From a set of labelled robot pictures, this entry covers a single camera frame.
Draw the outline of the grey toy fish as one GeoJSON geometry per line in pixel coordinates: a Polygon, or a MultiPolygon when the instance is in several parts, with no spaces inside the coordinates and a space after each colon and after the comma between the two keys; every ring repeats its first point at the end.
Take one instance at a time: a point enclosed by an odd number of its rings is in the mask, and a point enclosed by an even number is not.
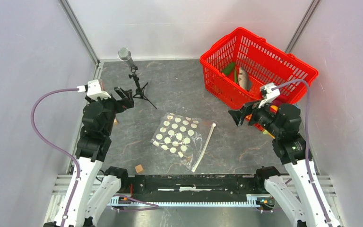
{"type": "Polygon", "coordinates": [[[252,87],[252,82],[250,81],[249,74],[243,67],[239,68],[237,81],[238,81],[239,86],[242,89],[244,89],[246,91],[250,91],[250,89],[252,87]]]}

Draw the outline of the red plastic basket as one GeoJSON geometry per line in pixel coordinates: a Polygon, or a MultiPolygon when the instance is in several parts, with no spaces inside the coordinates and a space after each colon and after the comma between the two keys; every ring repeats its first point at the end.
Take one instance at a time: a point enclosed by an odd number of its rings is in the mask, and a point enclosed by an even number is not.
{"type": "Polygon", "coordinates": [[[260,87],[274,83],[283,84],[294,79],[303,79],[311,84],[318,71],[291,53],[285,53],[267,43],[243,27],[225,35],[200,56],[203,67],[205,89],[232,109],[239,109],[247,102],[262,98],[260,87]],[[221,71],[235,62],[237,75],[243,67],[249,74],[252,87],[242,89],[233,82],[233,71],[225,76],[221,71]]]}

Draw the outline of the polka dot zip bag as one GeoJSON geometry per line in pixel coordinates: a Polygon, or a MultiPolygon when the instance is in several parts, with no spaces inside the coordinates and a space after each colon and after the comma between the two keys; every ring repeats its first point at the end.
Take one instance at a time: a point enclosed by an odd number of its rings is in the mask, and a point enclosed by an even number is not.
{"type": "Polygon", "coordinates": [[[150,142],[195,173],[215,127],[213,121],[166,113],[150,142]]]}

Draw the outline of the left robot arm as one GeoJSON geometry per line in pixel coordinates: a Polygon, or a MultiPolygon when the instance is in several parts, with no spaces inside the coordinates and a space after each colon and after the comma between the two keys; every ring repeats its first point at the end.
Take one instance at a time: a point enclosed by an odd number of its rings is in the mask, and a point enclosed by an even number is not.
{"type": "Polygon", "coordinates": [[[125,192],[130,186],[126,169],[109,167],[95,193],[91,193],[96,176],[109,150],[110,135],[116,114],[133,108],[132,90],[115,87],[117,100],[101,85],[78,86],[74,91],[85,93],[88,104],[83,109],[80,137],[74,155],[42,140],[63,152],[74,163],[74,170],[59,211],[45,227],[95,227],[110,199],[117,192],[125,192]]]}

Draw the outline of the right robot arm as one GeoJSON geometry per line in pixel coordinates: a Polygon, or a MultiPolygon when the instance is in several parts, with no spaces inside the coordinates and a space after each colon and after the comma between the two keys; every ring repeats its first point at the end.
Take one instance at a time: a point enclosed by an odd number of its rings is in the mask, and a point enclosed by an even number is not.
{"type": "Polygon", "coordinates": [[[259,124],[274,137],[273,151],[291,177],[296,194],[287,188],[273,166],[256,171],[255,189],[260,193],[268,192],[294,227],[341,226],[322,191],[306,140],[299,133],[300,109],[292,104],[281,104],[273,113],[269,103],[261,107],[259,102],[248,102],[239,110],[229,110],[229,114],[237,126],[249,117],[249,125],[259,124]]]}

